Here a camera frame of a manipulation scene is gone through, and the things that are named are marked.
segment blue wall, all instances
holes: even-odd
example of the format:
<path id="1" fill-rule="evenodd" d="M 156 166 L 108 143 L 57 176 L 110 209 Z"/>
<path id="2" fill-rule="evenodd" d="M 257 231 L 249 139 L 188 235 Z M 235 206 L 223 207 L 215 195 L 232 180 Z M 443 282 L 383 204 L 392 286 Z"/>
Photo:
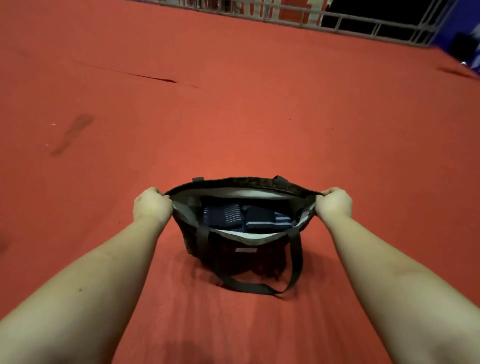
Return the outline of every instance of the blue wall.
<path id="1" fill-rule="evenodd" d="M 460 0 L 433 44 L 447 50 L 457 33 L 469 34 L 479 23 L 480 0 Z"/>

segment red floor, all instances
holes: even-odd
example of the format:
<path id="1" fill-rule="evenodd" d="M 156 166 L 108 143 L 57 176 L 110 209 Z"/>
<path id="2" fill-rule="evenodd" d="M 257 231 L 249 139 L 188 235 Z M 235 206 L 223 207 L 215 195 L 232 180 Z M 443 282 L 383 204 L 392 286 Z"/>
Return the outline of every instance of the red floor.
<path id="1" fill-rule="evenodd" d="M 341 186 L 479 304 L 480 83 L 455 72 L 435 49 L 137 2 L 2 2 L 0 317 L 144 188 L 198 176 Z M 172 220 L 116 363 L 387 363 L 325 228 L 302 236 L 281 301 L 210 284 Z"/>

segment hand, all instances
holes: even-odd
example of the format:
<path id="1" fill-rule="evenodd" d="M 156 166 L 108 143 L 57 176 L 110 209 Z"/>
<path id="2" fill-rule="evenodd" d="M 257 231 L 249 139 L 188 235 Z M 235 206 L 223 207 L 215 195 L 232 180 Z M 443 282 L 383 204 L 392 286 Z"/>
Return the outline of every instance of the hand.
<path id="1" fill-rule="evenodd" d="M 333 187 L 322 194 L 317 196 L 315 211 L 323 222 L 339 216 L 352 217 L 353 201 L 344 190 Z"/>
<path id="2" fill-rule="evenodd" d="M 167 224 L 172 217 L 173 203 L 170 196 L 163 196 L 158 188 L 151 187 L 135 199 L 133 205 L 133 220 L 141 218 L 156 218 Z"/>

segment metal railing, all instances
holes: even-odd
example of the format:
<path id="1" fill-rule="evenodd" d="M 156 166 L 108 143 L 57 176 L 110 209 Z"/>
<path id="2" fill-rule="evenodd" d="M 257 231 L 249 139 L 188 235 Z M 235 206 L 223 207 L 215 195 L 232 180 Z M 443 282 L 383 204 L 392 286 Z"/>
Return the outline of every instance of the metal railing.
<path id="1" fill-rule="evenodd" d="M 235 18 L 250 19 L 260 21 L 264 23 L 288 25 L 297 28 L 304 28 L 310 30 L 318 30 L 323 32 L 344 34 L 349 36 L 360 36 L 363 38 L 406 44 L 417 47 L 428 47 L 433 39 L 436 37 L 445 21 L 448 19 L 453 9 L 457 5 L 459 0 L 432 0 L 427 11 L 423 15 L 421 21 L 418 24 L 404 24 L 397 22 L 390 22 L 386 20 L 367 18 L 362 16 L 340 14 L 336 12 L 323 11 L 319 9 L 311 9 L 307 7 L 299 7 L 292 5 L 282 5 L 272 3 L 272 0 L 133 0 L 138 2 L 145 2 L 150 4 L 157 4 L 163 6 L 169 6 L 174 8 L 190 9 L 198 12 L 206 12 L 210 14 L 218 14 L 224 16 L 230 16 Z M 250 5 L 256 5 L 260 7 L 261 16 L 254 16 L 241 13 L 241 9 L 245 9 Z M 276 19 L 273 16 L 273 10 L 283 9 L 291 12 L 298 12 L 300 15 L 298 21 L 281 20 Z M 308 24 L 305 19 L 305 15 L 318 14 L 320 21 L 317 24 Z M 323 17 L 336 17 L 337 21 L 334 27 L 328 27 L 322 25 L 321 19 Z M 351 20 L 356 22 L 363 22 L 364 24 L 373 25 L 373 29 L 370 33 L 350 31 L 340 29 L 343 20 Z M 409 30 L 412 32 L 411 37 L 408 40 L 399 39 L 394 36 L 380 36 L 379 32 L 381 28 L 386 27 L 398 28 Z"/>

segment bag handle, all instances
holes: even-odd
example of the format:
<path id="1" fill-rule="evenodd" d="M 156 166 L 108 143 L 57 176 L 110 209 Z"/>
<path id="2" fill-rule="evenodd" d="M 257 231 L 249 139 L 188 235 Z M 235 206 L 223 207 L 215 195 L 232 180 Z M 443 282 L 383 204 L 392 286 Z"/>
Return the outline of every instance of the bag handle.
<path id="1" fill-rule="evenodd" d="M 200 260 L 205 264 L 205 257 L 208 254 L 208 249 L 210 245 L 208 243 L 208 235 L 210 234 L 210 228 L 208 226 L 199 225 L 197 229 L 197 248 L 198 255 Z M 254 294 L 267 294 L 271 296 L 276 296 L 278 294 L 285 293 L 290 290 L 300 278 L 300 274 L 303 268 L 303 253 L 301 247 L 301 238 L 300 230 L 298 228 L 292 228 L 287 230 L 288 237 L 290 239 L 290 254 L 292 258 L 292 278 L 287 288 L 283 291 L 274 290 L 272 287 L 263 284 L 263 283 L 247 283 L 240 282 L 230 275 L 224 273 L 219 269 L 218 265 L 214 262 L 212 266 L 209 266 L 210 269 L 219 277 L 223 283 L 229 288 L 244 293 L 254 293 Z"/>

